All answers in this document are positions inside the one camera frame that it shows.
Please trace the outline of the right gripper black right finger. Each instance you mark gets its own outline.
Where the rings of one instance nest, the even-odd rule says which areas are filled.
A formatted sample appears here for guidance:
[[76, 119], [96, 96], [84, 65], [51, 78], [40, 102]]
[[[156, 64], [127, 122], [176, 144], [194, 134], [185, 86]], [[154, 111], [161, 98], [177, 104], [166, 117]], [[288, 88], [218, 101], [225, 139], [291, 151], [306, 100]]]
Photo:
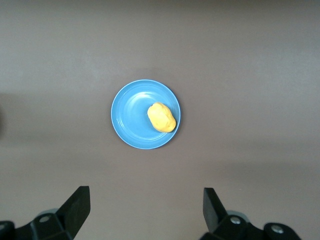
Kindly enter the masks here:
[[204, 188], [202, 212], [208, 228], [202, 240], [299, 240], [289, 226], [268, 222], [263, 229], [255, 227], [239, 212], [226, 211], [216, 191]]

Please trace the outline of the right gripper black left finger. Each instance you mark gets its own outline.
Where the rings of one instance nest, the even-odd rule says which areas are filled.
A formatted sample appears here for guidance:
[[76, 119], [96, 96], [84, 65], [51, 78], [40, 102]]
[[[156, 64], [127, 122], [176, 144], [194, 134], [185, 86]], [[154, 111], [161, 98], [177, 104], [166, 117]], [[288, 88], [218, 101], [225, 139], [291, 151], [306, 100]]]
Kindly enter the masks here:
[[43, 211], [16, 228], [14, 222], [0, 222], [2, 240], [73, 240], [90, 214], [90, 188], [80, 186], [59, 209]]

